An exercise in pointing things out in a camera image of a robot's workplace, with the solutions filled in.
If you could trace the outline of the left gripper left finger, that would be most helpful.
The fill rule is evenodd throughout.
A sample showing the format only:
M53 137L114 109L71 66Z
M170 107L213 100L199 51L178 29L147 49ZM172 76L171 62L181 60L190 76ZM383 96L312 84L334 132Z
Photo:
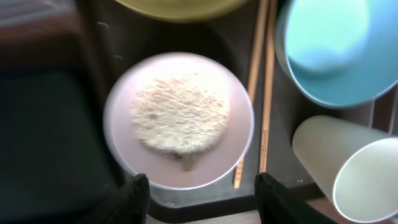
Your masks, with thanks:
M118 192L77 220L78 224L143 224L150 204L149 179L135 175Z

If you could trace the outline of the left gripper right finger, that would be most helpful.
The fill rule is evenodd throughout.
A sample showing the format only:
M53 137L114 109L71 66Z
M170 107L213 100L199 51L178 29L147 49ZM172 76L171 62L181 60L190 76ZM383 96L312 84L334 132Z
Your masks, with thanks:
M268 173L258 174L254 186L262 224L335 224Z

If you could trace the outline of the pale green cup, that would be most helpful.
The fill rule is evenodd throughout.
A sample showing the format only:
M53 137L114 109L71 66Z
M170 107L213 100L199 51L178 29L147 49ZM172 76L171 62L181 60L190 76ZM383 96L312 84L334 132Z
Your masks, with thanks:
M372 223L397 215L397 136L319 115L297 128L292 148L345 218Z

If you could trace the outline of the white bowl with rice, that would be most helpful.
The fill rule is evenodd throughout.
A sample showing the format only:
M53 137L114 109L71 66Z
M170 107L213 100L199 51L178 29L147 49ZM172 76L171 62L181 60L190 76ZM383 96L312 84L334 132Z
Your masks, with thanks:
M148 57L112 87L103 111L106 143L129 174L191 190L230 173L249 149L254 112L242 83L202 55Z

